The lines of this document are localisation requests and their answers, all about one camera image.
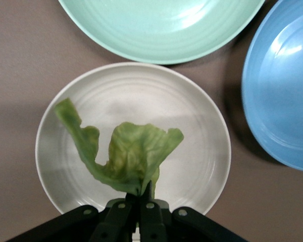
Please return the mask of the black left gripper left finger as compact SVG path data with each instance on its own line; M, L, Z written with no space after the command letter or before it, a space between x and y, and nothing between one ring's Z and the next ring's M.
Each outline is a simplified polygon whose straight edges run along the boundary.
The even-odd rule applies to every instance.
M83 205L6 242L132 242L139 198L110 200L103 211Z

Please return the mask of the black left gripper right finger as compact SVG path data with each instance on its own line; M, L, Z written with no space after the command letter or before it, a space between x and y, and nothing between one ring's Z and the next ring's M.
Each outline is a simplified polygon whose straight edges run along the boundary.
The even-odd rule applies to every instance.
M190 207L169 210L152 198L152 182L139 198L141 242L249 242Z

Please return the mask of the green lettuce leaf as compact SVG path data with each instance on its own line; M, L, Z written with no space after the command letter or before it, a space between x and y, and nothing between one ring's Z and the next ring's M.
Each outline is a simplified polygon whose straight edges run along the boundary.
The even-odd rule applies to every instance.
M81 161L91 175L114 190L140 197L149 183L154 190L160 165L183 141L179 129L164 131L152 124L124 122L115 127L109 143L109 159L105 165L96 163L99 150L99 129L81 127L82 120L67 98L54 108L59 121L71 135Z

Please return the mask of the mint green round plate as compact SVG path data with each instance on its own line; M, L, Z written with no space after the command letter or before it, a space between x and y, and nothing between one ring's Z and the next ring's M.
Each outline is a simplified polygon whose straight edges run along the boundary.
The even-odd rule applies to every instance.
M265 0L58 0L90 39L121 57L173 65L235 38Z

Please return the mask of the blue round plate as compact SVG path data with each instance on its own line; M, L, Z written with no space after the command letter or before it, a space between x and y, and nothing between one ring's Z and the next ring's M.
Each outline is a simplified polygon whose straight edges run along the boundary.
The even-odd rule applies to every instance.
M278 0L263 19L246 55L241 94L260 146L303 171L303 0Z

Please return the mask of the pale beige round plate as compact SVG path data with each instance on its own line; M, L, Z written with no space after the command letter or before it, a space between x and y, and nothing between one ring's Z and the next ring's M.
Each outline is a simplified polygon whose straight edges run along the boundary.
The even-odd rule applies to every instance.
M197 84L165 67L119 63L78 77L52 100L36 138L36 165L42 186L57 210L90 204L99 210L124 197L93 178L80 160L54 107L69 98L82 126L100 131L96 161L104 164L112 131L122 122L178 128L182 143L161 164L157 199L171 210L187 206L206 214L223 191L231 163L231 142L222 114Z

